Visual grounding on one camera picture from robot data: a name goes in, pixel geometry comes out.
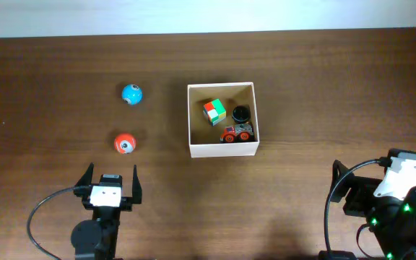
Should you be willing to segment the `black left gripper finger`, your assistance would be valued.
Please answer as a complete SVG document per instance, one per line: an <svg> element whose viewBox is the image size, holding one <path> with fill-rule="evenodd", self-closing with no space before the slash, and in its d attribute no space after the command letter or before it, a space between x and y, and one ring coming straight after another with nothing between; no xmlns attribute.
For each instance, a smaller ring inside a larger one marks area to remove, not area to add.
<svg viewBox="0 0 416 260"><path fill-rule="evenodd" d="M82 177L74 185L75 191L88 190L92 185L92 176L94 170L94 163L91 162Z"/></svg>
<svg viewBox="0 0 416 260"><path fill-rule="evenodd" d="M142 187L137 175L137 166L134 165L133 169L133 180L132 180L132 200L133 204L142 203Z"/></svg>

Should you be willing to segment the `orange eyeball ball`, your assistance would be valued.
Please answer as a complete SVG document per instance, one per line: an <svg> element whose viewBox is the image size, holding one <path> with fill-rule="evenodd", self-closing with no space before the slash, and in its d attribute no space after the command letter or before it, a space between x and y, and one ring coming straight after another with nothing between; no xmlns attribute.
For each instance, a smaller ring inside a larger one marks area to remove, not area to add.
<svg viewBox="0 0 416 260"><path fill-rule="evenodd" d="M114 140L115 149L121 154L132 153L137 145L135 137L131 134L123 133L116 136Z"/></svg>

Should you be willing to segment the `red grey toy truck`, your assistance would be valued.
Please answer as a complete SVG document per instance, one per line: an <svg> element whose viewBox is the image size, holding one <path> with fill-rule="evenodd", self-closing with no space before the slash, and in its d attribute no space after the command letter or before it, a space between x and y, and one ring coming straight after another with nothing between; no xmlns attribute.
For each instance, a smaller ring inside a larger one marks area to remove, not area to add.
<svg viewBox="0 0 416 260"><path fill-rule="evenodd" d="M254 130L250 123L226 126L220 136L222 143L249 142L254 139Z"/></svg>

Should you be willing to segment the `black round cap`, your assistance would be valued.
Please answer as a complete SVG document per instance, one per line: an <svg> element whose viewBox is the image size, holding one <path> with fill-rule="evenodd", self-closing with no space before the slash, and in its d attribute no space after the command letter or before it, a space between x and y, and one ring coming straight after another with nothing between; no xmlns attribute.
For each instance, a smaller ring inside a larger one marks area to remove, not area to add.
<svg viewBox="0 0 416 260"><path fill-rule="evenodd" d="M251 112L245 105L238 105L233 109L232 118L237 124L245 124L251 118Z"/></svg>

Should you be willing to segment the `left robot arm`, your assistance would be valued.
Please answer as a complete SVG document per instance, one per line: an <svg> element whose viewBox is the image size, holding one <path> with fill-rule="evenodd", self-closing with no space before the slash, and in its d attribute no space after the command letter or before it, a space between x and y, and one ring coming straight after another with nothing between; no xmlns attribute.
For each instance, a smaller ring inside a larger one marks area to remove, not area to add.
<svg viewBox="0 0 416 260"><path fill-rule="evenodd" d="M82 200L92 218L81 221L71 232L75 259L107 260L116 256L118 229L122 212L130 212L135 204L142 203L142 187L133 169L132 194L123 196L123 177L104 174L98 183L92 182L94 165L74 186L74 195Z"/></svg>

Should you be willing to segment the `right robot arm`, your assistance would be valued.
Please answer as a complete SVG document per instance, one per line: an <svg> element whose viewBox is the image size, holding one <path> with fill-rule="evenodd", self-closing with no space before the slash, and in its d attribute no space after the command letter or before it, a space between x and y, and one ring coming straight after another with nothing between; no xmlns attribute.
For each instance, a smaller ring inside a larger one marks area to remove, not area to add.
<svg viewBox="0 0 416 260"><path fill-rule="evenodd" d="M347 168L336 160L324 206L344 200L343 211L362 217L385 259L416 259L416 160L380 157Z"/></svg>

